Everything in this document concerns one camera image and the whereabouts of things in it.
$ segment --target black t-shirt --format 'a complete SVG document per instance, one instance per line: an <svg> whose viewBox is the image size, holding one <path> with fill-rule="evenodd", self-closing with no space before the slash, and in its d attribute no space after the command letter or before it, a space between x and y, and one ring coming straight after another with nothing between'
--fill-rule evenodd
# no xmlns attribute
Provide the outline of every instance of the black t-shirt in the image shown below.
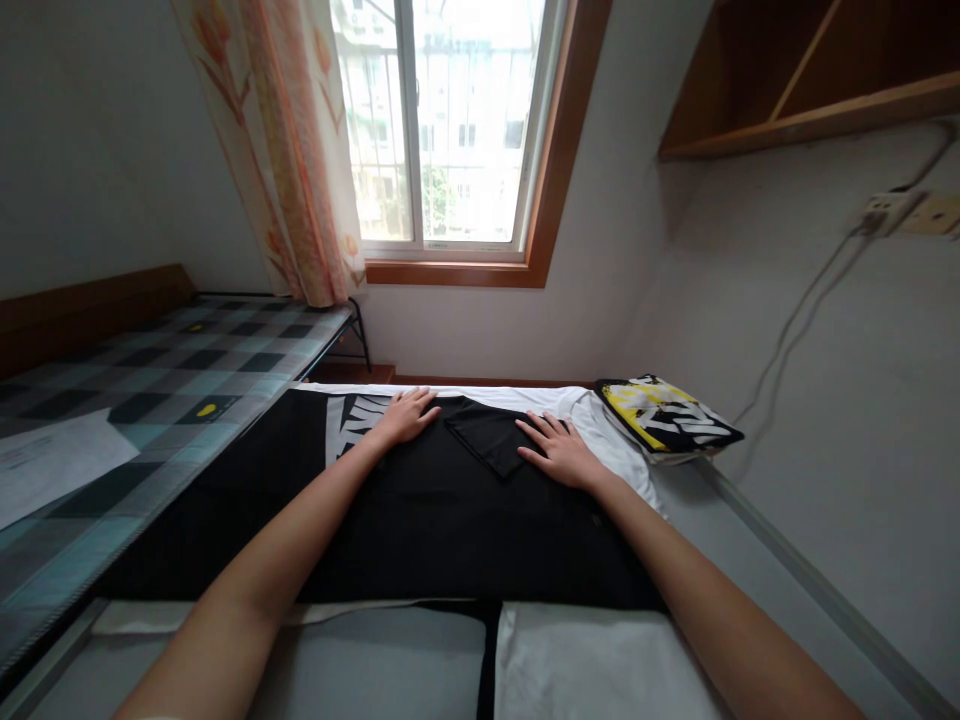
<svg viewBox="0 0 960 720"><path fill-rule="evenodd" d="M287 391L114 563L100 593L197 600L388 398ZM471 598L663 610L597 503L517 455L522 413L467 398L371 472L299 601Z"/></svg>

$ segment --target forearm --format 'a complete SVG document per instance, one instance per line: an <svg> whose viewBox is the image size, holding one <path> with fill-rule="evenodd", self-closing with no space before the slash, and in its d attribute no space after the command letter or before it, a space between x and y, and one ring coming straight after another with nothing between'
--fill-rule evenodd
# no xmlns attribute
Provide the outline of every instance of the forearm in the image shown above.
<svg viewBox="0 0 960 720"><path fill-rule="evenodd" d="M627 483L609 473L589 490L738 718L861 717L800 646Z"/></svg>
<svg viewBox="0 0 960 720"><path fill-rule="evenodd" d="M200 605L231 603L279 623L388 447L369 434L317 476L224 569Z"/></svg>
<svg viewBox="0 0 960 720"><path fill-rule="evenodd" d="M277 514L203 594L115 718L244 717L287 609L387 447L364 439Z"/></svg>

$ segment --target bed leg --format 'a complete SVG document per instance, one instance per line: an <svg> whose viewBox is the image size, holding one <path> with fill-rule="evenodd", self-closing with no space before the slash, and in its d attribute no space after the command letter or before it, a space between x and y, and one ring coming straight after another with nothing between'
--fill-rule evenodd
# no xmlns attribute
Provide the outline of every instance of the bed leg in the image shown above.
<svg viewBox="0 0 960 720"><path fill-rule="evenodd" d="M360 338L360 344L363 345L363 359L367 363L367 374L373 372L373 366L370 364L370 348L367 347L367 331L363 327L363 315L360 313L360 305L353 298L349 298L350 302L353 304L353 309L357 313L357 322L354 325L354 332L357 333L357 337Z"/></svg>

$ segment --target power outlet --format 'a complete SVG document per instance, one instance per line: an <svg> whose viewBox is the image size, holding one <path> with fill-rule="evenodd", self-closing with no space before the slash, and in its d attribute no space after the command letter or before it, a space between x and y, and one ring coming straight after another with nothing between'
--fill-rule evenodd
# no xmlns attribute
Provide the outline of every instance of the power outlet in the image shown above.
<svg viewBox="0 0 960 720"><path fill-rule="evenodd" d="M928 195L903 221L900 232L911 235L949 235L960 224L960 197Z"/></svg>
<svg viewBox="0 0 960 720"><path fill-rule="evenodd" d="M860 226L869 228L869 231L862 230L859 234L872 237L890 235L923 197L922 193L913 191L873 195L858 216Z"/></svg>

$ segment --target checkered mattress pad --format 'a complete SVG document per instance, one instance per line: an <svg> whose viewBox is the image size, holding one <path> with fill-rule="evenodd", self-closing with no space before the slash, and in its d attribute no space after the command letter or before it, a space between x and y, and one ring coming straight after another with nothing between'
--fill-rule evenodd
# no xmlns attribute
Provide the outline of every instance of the checkered mattress pad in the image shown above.
<svg viewBox="0 0 960 720"><path fill-rule="evenodd" d="M350 320L199 297L0 383L0 437L111 408L140 455L0 531L0 674Z"/></svg>

